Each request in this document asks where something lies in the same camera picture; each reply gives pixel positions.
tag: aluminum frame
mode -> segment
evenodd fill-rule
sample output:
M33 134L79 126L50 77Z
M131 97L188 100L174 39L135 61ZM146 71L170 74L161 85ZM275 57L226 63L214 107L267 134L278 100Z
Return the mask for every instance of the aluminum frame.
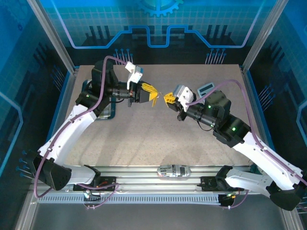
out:
M40 3L39 0L27 0L30 7L32 8L34 14L36 15L38 21L42 25L44 31L46 32L48 38L50 39L52 45L56 49L59 57L61 58L62 62L64 63L65 67L67 68L70 74L73 74L75 71L75 66L69 56L64 44L62 43L57 31L55 30L54 26L52 25L44 7Z
M252 48L250 49L244 63L243 63L243 73L247 73L254 60L256 59L258 53L260 52L264 42L267 40L268 36L271 34L277 20L282 14L286 4L289 0L277 0L273 6L269 16L265 20L262 29L260 30Z
M191 197L192 202L197 199L195 204L206 204L196 197L210 197L216 194L228 194L229 192L202 192L201 188L197 185L200 183L201 176L215 176L220 170L221 166L191 166L192 174L188 178L163 178L157 175L158 166L106 166L96 167L101 172L102 176L116 176L117 182L120 184L118 193L114 196L112 203L148 203L145 199L148 197L172 197L177 195L178 197ZM238 170L248 172L248 166L234 167ZM42 193L48 186L40 183L38 186L38 192ZM100 194L102 198L107 197L110 192L96 193ZM30 187L26 200L24 202L23 209L19 216L16 229L28 230L31 228L31 224L35 215L36 207L38 203L81 203L83 192L74 192L72 185L65 187L61 191L50 191L48 195L50 199L36 200L33 194L33 185ZM121 197L140 197L144 200L135 201L132 199L124 200ZM189 201L173 201L173 203L186 203ZM157 200L156 203L167 203L165 200ZM302 230L303 226L300 221L297 210L291 212L281 210L281 214L284 217L284 224L289 230Z

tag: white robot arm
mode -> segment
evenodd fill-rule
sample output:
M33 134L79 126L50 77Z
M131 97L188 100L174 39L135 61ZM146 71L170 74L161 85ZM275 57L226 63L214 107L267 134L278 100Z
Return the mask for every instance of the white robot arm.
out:
M242 153L266 173L241 172L231 166L224 166L216 175L219 188L224 191L228 188L243 188L261 193L279 207L293 210L305 194L306 171L280 157L252 133L247 124L231 115L231 102L221 91L210 93L204 104L192 103L195 100L196 95L183 85L165 96L167 106L179 112L179 121L184 121L188 116L212 127L218 141Z
M89 184L91 187L101 184L100 172L94 167L65 165L64 162L83 131L97 119L111 103L112 98L127 99L128 107L131 107L132 103L148 102L158 96L153 86L139 81L142 76L140 67L130 62L127 66L130 71L128 83L119 82L113 71L113 64L108 62L104 84L101 82L101 71L98 71L98 67L95 66L92 70L92 87L88 84L87 88L80 93L76 105L59 130L37 152L28 152L26 156L28 167L40 181L55 190L60 190L68 184ZM91 111L91 108L99 101L102 87L104 90L101 101Z

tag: purple cable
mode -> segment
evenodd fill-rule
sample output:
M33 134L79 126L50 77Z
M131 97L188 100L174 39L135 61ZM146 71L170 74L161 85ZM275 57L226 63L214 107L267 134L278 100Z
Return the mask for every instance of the purple cable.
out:
M249 125L250 125L250 129L251 129L251 133L253 135L253 138L254 140L256 141L256 143L259 145L259 147L261 149L263 149L263 145L260 143L259 139L257 138L256 136L256 132L255 132L255 129L254 129L254 126L253 126L253 123L251 121L251 114L250 114L250 111L249 111L249 108L248 108L248 100L247 100L247 95L241 85L240 82L238 82L237 80L234 80L234 79L230 79L230 80L225 80L223 81L222 83L218 84L217 86L215 86L209 93L207 93L206 95L204 95L202 98L194 101L194 102L191 102L191 103L187 103L186 105L194 105L194 104L197 104L197 103L202 103L202 101L204 99L206 99L207 97L209 97L215 90L221 88L222 86L228 84L228 83L231 83L231 82L234 82L236 83L239 88L241 89L241 92L243 94L243 98L244 98L244 102L245 102L245 107L246 107L246 112L248 114L248 122L249 122ZM278 162L279 164L281 164L286 170L288 170L291 174L294 175L295 178L297 178L298 180L300 180L302 183L304 183L306 186L307 186L307 182L302 178L300 177L299 175L297 175L291 168L289 168L285 163L283 163L280 159L278 159L277 157L275 157L272 153L270 153L268 150L264 150L264 152L269 156L271 157L273 160L275 160L276 162Z
M232 206L229 209L233 209L233 208L238 207L239 205L241 205L245 201L246 197L248 196L248 193L249 193L249 190L246 191L243 199L239 203L237 203L235 205L235 201L234 201L234 203L232 204Z
M302 205L297 205L297 207L299 207L301 210L303 210L304 212L307 212L307 208L302 206Z
M83 113L80 113L79 115L73 117L70 122L67 122L55 135L55 137L53 138L53 140L51 141L50 145L49 145L49 149L52 149L52 147L54 146L55 142L57 141L57 139L59 138L59 136L61 135L61 133L67 128L67 126L70 124L70 123L73 123L76 119L78 119L79 117L93 111L95 108L97 108L100 104L100 102L102 101L102 97L103 97L103 93L104 93L104 87L105 87L105 79L106 79L106 62L108 59L113 59L115 61L118 61L120 63L122 63L123 65L126 65L127 63L123 60L120 60L116 57L113 57L113 56L106 56L105 59L104 59L104 64L103 64L103 67L102 67L102 74L101 74L101 89L100 89L100 95L99 95L99 99L98 101L96 102L96 104L92 107L92 108L89 108L88 110L84 111ZM46 195L50 190L51 188L47 189L42 195L38 195L37 194L37 183L38 183L38 178L39 178L39 174L42 170L42 167L43 167L43 164L47 158L47 156L49 155L50 151L47 150L44 157L42 158L38 168L37 168L37 171L36 171L36 174L35 174L35 179L34 179L34 196L36 198L41 198L43 197L44 195Z
M101 202L99 205L96 205L96 206L87 206L85 205L87 208L91 208L91 209L95 209L97 207L100 207L102 206L103 204L105 204L114 194L115 192L118 190L118 187L119 187L119 184L109 184L109 185L106 185L106 186L102 186L102 187L98 187L98 188L94 188L94 187L90 187L90 186L87 186L85 184L78 184L79 186L81 187L84 187L84 188L88 188L88 189L101 189L101 188L109 188L109 187L112 187L112 186L116 186L116 188L114 189L114 191L107 197L107 199L105 199L103 202Z

